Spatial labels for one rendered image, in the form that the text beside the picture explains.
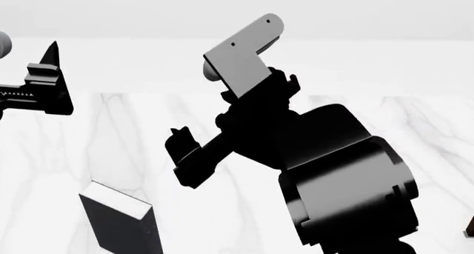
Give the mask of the brown wooden object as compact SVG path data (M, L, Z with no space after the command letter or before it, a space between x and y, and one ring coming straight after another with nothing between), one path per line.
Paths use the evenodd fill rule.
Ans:
M474 216L470 219L469 224L463 231L465 238L474 238Z

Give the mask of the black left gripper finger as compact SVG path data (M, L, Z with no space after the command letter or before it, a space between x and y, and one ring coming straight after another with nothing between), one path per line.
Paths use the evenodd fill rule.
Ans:
M47 114L70 116L73 103L60 68L59 46L54 41L38 64L27 65L25 86Z

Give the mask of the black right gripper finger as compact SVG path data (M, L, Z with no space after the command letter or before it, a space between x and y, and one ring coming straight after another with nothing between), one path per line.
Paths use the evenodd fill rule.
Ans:
M288 93L297 93L300 91L300 84L298 82L297 76L294 74L290 75L290 80L288 83Z
M203 167L203 147L193 138L188 127L171 128L171 136L164 146L175 168L173 172L183 187L196 189L215 172L215 169Z

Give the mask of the dark grey box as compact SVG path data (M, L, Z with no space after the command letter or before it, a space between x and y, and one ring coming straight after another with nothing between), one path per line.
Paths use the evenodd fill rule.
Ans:
M79 198L101 248L113 254L164 254L152 204L95 181Z

